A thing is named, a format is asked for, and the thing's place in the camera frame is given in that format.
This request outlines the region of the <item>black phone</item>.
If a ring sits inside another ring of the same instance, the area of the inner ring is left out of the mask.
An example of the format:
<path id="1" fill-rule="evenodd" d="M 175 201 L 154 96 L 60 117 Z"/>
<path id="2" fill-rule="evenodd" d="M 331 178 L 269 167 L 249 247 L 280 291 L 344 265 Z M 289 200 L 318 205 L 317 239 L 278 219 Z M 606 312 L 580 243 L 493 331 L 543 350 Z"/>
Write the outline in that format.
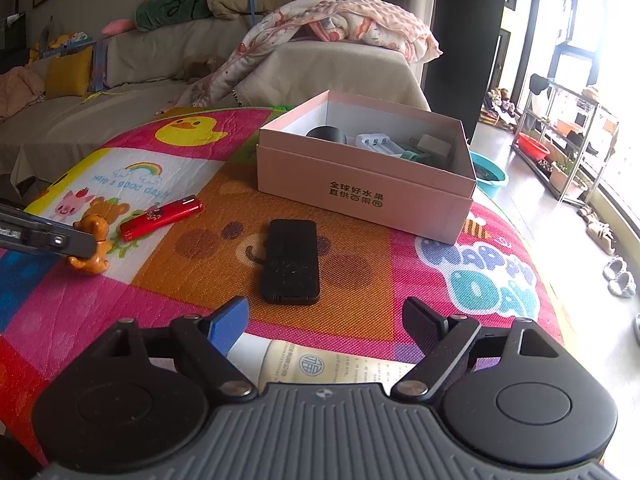
<path id="1" fill-rule="evenodd" d="M 318 238 L 313 221 L 270 222 L 260 293 L 268 304 L 310 306 L 319 300 Z"/>

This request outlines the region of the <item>colourful cartoon play mat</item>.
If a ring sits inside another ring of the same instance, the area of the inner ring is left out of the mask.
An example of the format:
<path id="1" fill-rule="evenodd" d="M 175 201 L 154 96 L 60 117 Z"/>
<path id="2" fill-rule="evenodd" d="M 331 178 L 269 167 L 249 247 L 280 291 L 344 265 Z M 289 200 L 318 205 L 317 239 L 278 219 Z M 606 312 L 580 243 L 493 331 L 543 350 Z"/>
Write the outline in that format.
<path id="1" fill-rule="evenodd" d="M 32 407 L 43 389 L 119 318 L 165 326 L 242 296 L 248 330 L 291 353 L 351 353 L 352 377 L 382 382 L 420 351 L 402 306 L 508 327 L 561 330 L 526 245 L 487 198 L 442 244 L 292 202 L 257 183 L 260 129 L 275 108 L 182 113 L 106 142 L 28 207 L 65 224 L 104 222 L 104 271 L 56 255 L 1 255 L 1 421 L 38 451 Z"/>

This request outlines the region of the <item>orange bear figurine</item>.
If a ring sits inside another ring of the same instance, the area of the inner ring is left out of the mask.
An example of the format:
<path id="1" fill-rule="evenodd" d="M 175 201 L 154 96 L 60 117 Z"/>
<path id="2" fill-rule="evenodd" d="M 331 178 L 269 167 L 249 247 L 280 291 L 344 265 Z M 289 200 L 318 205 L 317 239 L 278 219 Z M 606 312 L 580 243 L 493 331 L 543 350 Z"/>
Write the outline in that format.
<path id="1" fill-rule="evenodd" d="M 88 258 L 69 256 L 66 258 L 66 264 L 85 274 L 104 273 L 110 266 L 106 255 L 112 248 L 112 243 L 107 239 L 110 230 L 108 222 L 98 214 L 84 214 L 79 221 L 73 223 L 73 227 L 77 231 L 91 235 L 94 248 Z"/>

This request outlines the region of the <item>pink cardboard box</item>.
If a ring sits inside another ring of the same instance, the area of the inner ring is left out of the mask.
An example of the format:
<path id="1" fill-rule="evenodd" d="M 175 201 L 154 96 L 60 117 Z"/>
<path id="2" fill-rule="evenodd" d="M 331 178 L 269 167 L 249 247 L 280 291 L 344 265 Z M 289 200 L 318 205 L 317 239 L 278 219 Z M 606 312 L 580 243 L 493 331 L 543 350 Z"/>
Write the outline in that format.
<path id="1" fill-rule="evenodd" d="M 339 128 L 347 143 L 307 138 Z M 357 148 L 361 133 L 399 145 L 431 134 L 452 145 L 445 169 Z M 259 191 L 454 244 L 472 205 L 476 177 L 462 122 L 427 110 L 326 91 L 260 129 Z"/>

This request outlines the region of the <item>grey slippers pair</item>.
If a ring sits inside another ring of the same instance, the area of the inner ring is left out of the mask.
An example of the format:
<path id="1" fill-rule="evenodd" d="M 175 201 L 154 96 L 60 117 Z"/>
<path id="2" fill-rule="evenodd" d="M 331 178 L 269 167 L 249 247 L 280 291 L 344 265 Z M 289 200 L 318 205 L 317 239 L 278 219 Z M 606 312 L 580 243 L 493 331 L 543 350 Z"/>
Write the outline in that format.
<path id="1" fill-rule="evenodd" d="M 603 276 L 608 282 L 608 291 L 613 296 L 631 298 L 636 294 L 636 281 L 622 257 L 616 256 L 610 260 L 603 269 Z"/>

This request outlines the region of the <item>red plastic basin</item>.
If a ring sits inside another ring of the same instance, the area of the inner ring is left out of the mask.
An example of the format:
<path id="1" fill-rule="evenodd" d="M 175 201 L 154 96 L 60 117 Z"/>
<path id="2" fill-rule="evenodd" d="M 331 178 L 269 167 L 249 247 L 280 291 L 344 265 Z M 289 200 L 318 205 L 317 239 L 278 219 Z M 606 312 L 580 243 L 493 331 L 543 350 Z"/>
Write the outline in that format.
<path id="1" fill-rule="evenodd" d="M 526 133 L 520 132 L 516 137 L 518 149 L 534 162 L 544 160 L 549 154 L 549 149 L 540 141 L 532 138 Z"/>

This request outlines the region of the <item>yellow cushion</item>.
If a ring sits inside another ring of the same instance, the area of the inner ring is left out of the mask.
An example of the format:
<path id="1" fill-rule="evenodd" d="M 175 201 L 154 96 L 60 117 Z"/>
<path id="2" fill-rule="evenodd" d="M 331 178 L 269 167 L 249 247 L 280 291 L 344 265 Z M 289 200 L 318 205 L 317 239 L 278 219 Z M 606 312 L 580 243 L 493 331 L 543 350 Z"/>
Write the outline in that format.
<path id="1" fill-rule="evenodd" d="M 44 95 L 47 100 L 64 96 L 84 96 L 89 88 L 92 74 L 93 47 L 77 53 L 54 58 L 44 80 Z"/>

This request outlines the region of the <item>blue plastic basin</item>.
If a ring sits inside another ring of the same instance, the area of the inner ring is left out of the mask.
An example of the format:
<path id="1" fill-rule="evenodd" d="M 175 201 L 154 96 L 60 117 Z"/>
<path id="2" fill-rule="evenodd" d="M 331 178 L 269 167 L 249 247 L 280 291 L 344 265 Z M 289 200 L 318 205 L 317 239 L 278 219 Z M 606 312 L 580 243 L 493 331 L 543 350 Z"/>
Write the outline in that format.
<path id="1" fill-rule="evenodd" d="M 470 153 L 477 186 L 490 198 L 495 198 L 498 191 L 509 183 L 508 175 L 491 159 L 484 155 Z"/>

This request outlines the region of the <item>potted plant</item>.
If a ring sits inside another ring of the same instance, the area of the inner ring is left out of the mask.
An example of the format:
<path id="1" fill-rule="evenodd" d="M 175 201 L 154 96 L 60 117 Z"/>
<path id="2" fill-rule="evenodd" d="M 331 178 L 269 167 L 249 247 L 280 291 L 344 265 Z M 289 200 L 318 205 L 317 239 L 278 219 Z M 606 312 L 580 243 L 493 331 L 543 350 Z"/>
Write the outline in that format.
<path id="1" fill-rule="evenodd" d="M 572 169 L 572 162 L 569 164 L 566 162 L 552 162 L 550 183 L 552 188 L 555 188 L 559 193 L 565 191 L 565 198 L 577 200 L 588 188 L 580 177 L 574 177 L 571 181 L 568 180 Z"/>

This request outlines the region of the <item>cream cosmetic tube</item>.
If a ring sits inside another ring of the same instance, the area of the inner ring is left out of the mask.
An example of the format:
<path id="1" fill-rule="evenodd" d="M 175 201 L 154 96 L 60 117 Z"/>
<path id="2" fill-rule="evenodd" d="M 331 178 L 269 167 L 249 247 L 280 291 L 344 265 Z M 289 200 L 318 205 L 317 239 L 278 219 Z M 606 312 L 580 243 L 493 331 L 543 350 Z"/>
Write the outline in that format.
<path id="1" fill-rule="evenodd" d="M 309 348 L 277 339 L 243 334 L 228 360 L 259 390 L 270 382 L 289 384 L 381 384 L 386 393 L 413 364 Z"/>

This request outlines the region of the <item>metal shelf rack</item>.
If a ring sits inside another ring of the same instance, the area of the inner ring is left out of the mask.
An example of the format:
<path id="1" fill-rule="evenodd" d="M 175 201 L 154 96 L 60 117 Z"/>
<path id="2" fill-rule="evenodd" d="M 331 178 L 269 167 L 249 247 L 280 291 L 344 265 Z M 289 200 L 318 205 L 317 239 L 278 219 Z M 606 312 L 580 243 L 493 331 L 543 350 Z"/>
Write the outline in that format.
<path id="1" fill-rule="evenodd" d="M 615 152 L 620 122 L 600 103 L 594 89 L 574 91 L 552 79 L 533 74 L 529 78 L 526 102 L 514 127 L 512 151 L 560 202 L 581 207 L 588 204 Z M 526 133 L 546 146 L 550 154 L 540 162 L 525 156 L 516 145 L 518 134 Z M 577 200 L 565 198 L 550 183 L 552 162 L 573 163 L 568 180 L 580 177 L 588 190 Z"/>

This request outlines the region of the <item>black cylindrical cup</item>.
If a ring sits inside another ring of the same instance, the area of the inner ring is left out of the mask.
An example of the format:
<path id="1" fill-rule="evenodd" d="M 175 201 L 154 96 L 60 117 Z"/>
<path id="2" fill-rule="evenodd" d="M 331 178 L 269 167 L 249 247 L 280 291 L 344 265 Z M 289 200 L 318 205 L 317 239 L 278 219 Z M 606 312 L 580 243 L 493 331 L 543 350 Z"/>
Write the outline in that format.
<path id="1" fill-rule="evenodd" d="M 339 128 L 323 125 L 314 127 L 306 134 L 307 138 L 325 140 L 329 142 L 335 142 L 339 144 L 346 144 L 346 136 L 341 132 Z"/>

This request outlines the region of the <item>beige covered sofa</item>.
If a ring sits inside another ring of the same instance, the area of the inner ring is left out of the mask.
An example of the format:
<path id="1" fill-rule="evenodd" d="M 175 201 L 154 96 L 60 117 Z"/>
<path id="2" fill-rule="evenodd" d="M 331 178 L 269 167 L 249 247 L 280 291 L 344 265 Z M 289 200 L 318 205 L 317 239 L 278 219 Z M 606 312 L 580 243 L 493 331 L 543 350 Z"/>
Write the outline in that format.
<path id="1" fill-rule="evenodd" d="M 1 117 L 1 197 L 26 205 L 115 136 L 180 105 L 190 84 L 170 67 L 184 25 L 126 32 L 106 44 L 106 83 L 94 104 L 83 96 L 35 96 Z M 413 69 L 398 52 L 358 42 L 294 38 L 201 107 L 297 105 L 326 90 L 425 110 Z"/>

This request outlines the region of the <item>beige shoes pair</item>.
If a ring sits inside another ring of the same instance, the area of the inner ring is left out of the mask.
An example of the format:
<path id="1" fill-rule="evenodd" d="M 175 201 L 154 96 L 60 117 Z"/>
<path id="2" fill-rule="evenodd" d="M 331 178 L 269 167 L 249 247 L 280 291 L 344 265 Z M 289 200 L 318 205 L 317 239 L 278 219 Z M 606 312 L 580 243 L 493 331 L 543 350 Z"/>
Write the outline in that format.
<path id="1" fill-rule="evenodd" d="M 609 256 L 614 255 L 616 239 L 611 227 L 600 220 L 597 213 L 588 206 L 582 206 L 577 214 L 586 222 L 588 236 Z"/>

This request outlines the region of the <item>red snack packet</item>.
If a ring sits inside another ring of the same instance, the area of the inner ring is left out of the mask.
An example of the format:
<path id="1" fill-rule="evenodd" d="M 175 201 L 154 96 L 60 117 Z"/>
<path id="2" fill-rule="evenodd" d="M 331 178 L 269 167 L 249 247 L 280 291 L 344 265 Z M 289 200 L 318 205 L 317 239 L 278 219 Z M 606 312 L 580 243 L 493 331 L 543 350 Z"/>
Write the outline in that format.
<path id="1" fill-rule="evenodd" d="M 118 228 L 119 236 L 125 242 L 132 242 L 203 210 L 204 204 L 195 195 L 162 206 L 153 206 L 143 214 L 122 222 Z"/>

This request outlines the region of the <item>pink patterned blanket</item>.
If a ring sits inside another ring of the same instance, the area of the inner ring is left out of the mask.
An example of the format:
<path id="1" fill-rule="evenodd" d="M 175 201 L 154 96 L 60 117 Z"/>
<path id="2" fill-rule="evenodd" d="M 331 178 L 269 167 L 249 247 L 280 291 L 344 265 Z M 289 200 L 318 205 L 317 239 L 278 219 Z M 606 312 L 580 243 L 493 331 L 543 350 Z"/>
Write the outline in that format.
<path id="1" fill-rule="evenodd" d="M 206 107 L 223 98 L 303 28 L 323 42 L 367 44 L 402 54 L 409 63 L 442 55 L 431 29 L 401 6 L 383 0 L 295 0 L 254 25 L 216 72 L 194 82 L 177 106 Z"/>

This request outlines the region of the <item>green plush toy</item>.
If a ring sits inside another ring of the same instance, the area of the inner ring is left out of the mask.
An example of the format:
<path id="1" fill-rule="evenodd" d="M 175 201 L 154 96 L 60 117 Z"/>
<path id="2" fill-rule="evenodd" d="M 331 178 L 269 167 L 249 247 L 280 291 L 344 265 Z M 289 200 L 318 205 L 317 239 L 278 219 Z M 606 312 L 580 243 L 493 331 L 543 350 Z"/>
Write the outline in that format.
<path id="1" fill-rule="evenodd" d="M 207 0 L 144 0 L 131 18 L 121 18 L 104 26 L 101 34 L 113 37 L 138 30 L 150 32 L 164 26 L 211 18 Z"/>

